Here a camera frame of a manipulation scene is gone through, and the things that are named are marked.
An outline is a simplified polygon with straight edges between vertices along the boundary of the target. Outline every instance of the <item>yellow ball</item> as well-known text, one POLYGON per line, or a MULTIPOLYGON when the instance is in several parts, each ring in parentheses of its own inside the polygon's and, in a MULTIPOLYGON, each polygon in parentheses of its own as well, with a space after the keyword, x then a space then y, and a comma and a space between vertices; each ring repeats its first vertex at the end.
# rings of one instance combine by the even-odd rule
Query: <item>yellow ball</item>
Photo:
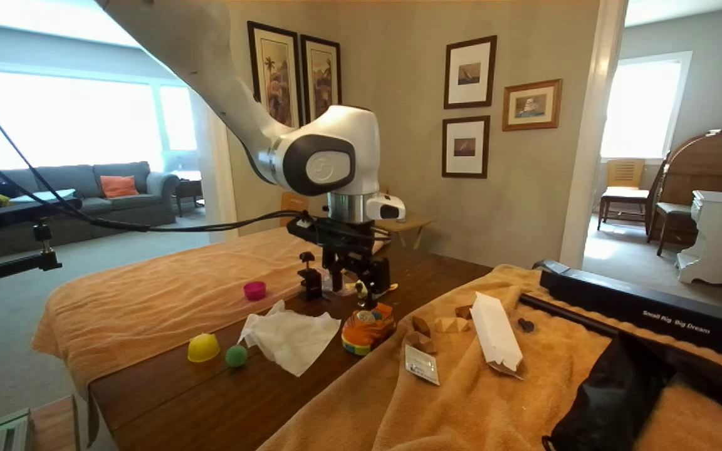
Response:
POLYGON ((206 363, 220 354, 219 338, 213 334, 199 334, 188 340, 188 360, 206 363))

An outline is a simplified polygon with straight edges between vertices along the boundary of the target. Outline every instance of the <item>window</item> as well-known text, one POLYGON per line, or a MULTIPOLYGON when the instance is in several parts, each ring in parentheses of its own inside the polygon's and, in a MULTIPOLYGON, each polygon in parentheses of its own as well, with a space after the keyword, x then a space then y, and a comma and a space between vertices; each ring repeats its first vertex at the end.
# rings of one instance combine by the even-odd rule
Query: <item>window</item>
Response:
POLYGON ((689 52, 618 66, 603 157, 664 157, 685 93, 689 52))
MULTIPOLYGON (((0 73, 0 126, 33 165, 149 160, 169 170, 171 152, 195 150, 181 86, 0 73)), ((0 167, 26 167, 2 135, 0 167)))

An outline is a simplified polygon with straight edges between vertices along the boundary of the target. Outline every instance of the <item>wooden table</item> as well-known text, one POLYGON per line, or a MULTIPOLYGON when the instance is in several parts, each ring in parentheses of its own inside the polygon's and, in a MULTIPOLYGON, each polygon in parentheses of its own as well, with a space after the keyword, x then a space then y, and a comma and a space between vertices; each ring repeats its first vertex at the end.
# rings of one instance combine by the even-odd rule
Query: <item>wooden table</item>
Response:
MULTIPOLYGON (((387 302, 397 318, 491 270, 402 247, 388 252, 400 291, 388 294, 387 302)), ((288 307, 313 315, 329 307, 346 318, 353 300, 292 297, 288 307)), ((244 324, 219 331, 220 344, 237 344, 242 329, 244 324)), ((357 360, 342 348, 338 336, 300 378, 269 363, 255 348, 247 369, 229 370, 220 359, 190 366, 181 345, 90 383, 90 399, 124 451, 255 449, 357 360)))
POLYGON ((376 221, 379 227, 388 231, 392 235, 402 237, 402 246, 408 247, 407 235, 415 234, 412 247, 416 251, 422 244, 422 234, 430 226, 425 219, 402 219, 402 221, 376 221))

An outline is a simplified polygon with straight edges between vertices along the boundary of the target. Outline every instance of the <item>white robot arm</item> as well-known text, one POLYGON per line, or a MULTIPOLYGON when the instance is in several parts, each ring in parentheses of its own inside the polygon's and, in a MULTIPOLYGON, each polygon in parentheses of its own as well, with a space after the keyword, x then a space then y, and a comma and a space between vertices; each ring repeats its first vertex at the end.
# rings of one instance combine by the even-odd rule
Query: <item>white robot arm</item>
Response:
POLYGON ((237 74, 225 0, 97 2, 213 107, 264 181, 300 196, 329 196, 332 219, 343 222, 405 216, 397 197, 376 196, 376 116, 332 106, 299 130, 273 121, 237 74))

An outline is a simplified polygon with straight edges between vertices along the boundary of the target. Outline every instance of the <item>orange pillow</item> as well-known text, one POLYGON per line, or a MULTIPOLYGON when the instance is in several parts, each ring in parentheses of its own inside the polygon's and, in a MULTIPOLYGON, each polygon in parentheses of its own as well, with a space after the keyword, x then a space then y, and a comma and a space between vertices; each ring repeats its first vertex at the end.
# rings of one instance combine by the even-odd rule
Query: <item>orange pillow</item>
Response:
POLYGON ((102 185, 106 197, 139 196, 133 175, 100 175, 100 185, 102 185))

